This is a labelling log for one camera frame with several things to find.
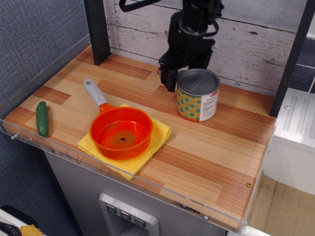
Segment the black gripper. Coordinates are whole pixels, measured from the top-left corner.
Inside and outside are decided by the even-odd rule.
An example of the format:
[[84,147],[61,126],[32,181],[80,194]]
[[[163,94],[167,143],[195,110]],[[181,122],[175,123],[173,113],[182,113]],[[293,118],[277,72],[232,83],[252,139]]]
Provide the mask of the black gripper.
[[215,44],[213,39],[187,33],[182,21],[183,14],[180,11],[171,17],[168,34],[169,49],[158,61],[160,81],[169,92],[175,91],[179,69],[186,66],[189,69],[207,68]]

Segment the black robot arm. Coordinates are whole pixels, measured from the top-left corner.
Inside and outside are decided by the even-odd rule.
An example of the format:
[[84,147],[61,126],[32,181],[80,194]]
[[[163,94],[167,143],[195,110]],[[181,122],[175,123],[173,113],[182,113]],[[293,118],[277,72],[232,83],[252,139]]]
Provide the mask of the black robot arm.
[[224,6],[220,0],[184,0],[183,10],[171,17],[168,51],[159,59],[161,83],[174,92],[179,69],[207,68]]

